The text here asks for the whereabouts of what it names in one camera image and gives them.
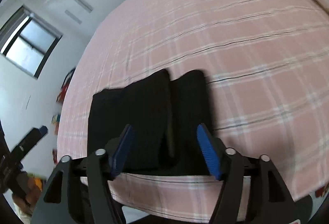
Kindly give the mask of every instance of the black window frame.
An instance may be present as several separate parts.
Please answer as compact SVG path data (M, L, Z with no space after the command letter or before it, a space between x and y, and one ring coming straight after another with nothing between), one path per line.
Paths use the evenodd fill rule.
M25 6L20 7L10 18L9 20L4 24L4 26L0 29L0 34L1 31L3 30L3 28L5 28L8 24L10 24L10 21L13 19L13 17L16 16L17 13L20 13L20 11L23 10L23 12L26 14L26 17L28 16L29 19L22 25L22 27L17 31L17 33L13 36L13 38L11 39L11 41L9 42L9 44L6 46L6 48L4 49L2 55L5 56L5 58L10 61L12 64L14 64L15 66L17 66L19 69L21 69L22 71L24 71L25 73L27 73L30 76L33 76L34 78L38 79L41 71L44 67L44 65L46 64L50 54L52 53L52 51L54 50L54 48L56 47L57 43L60 41L60 39L62 38L62 34L57 31L53 26L51 26L50 24L46 23L44 20L42 20L40 17L38 17L37 15L35 15L33 12L31 12L31 10L29 10L28 8L26 8ZM34 45L31 41L27 40L26 38L24 38L21 33L24 30L24 28L31 22L35 22L37 25L39 25L42 29L44 29L47 33L51 34L52 36L55 37L55 40L53 41L53 43L50 45L50 47L48 48L48 50L45 52L44 50L40 49L39 47L37 47L36 45ZM7 58L7 53L10 50L10 48L13 46L14 42L16 41L17 38L22 39L24 42L26 42L31 48L35 49L36 51L38 51L39 53L41 53L43 55L43 58L37 68L37 71L35 72L35 74L30 73L29 71L27 71L24 67L21 67L19 64L17 64L15 61L10 60L9 58Z

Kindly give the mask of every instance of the black garment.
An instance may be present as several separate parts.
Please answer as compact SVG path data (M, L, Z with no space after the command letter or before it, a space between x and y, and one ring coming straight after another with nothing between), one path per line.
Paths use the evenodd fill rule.
M196 128L212 121L204 75L191 71L170 82L166 70L123 89L93 97L88 122L88 154L118 137L131 124L136 139L124 172L180 176L208 175ZM170 154L174 145L174 157Z

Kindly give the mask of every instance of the silver screw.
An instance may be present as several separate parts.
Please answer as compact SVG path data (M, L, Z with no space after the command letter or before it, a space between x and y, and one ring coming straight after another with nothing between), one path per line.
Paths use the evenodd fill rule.
M236 153L236 151L233 148L227 148L225 151L229 155L235 155Z
M268 161L270 161L270 158L269 158L266 154L263 154L263 155L261 156L261 159L262 159L264 162L268 162Z
M106 153L106 150L104 150L104 149L98 149L95 153L96 153L96 155L103 155L103 154Z
M68 155L64 155L62 159L60 160L62 163L66 163L71 160L71 157Z

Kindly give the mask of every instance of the blue gripper pad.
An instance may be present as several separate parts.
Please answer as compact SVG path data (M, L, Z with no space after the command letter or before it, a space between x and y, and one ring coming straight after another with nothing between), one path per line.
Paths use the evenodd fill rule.
M122 137L116 152L112 156L112 172L111 175L115 178L123 170L124 164L127 160L127 156L130 150L130 147L133 143L134 132L131 125L127 128L126 133Z
M220 170L220 159L216 151L213 149L213 146L208 138L207 131L201 124L199 124L196 134L208 170L211 175L215 176L216 180L219 180L222 174Z

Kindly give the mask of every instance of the plaid fabric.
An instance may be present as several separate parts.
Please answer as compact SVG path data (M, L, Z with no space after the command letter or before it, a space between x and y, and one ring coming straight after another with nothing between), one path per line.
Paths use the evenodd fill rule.
M162 68L172 79L203 69L216 135L243 155L269 155L299 199L329 180L328 42L329 17L313 0L126 0L80 60L58 157L87 155L94 93ZM209 176L122 174L111 191L154 215L208 222L220 186Z

